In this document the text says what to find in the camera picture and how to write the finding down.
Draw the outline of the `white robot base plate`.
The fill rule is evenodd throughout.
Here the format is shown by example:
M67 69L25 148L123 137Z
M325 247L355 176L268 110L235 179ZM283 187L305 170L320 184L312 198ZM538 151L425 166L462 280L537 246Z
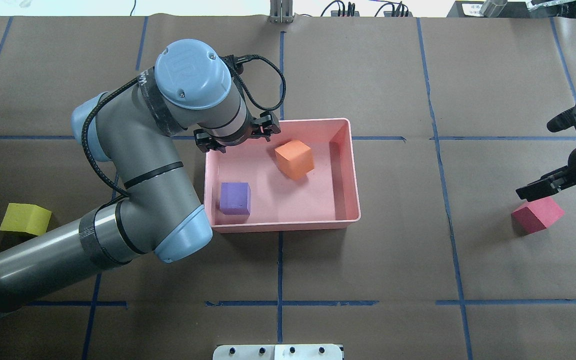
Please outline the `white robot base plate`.
M213 360L344 360L344 347L333 343L224 344L215 348Z

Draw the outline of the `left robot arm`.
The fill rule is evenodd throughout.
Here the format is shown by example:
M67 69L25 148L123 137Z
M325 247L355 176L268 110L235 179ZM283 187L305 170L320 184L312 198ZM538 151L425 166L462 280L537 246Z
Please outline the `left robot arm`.
M213 231L173 136L198 126L203 153L268 140L281 132L274 110L285 86L262 55L218 55L199 39L179 39L153 67L78 106L74 138L118 196L0 252L0 317L139 256L170 264L205 247Z

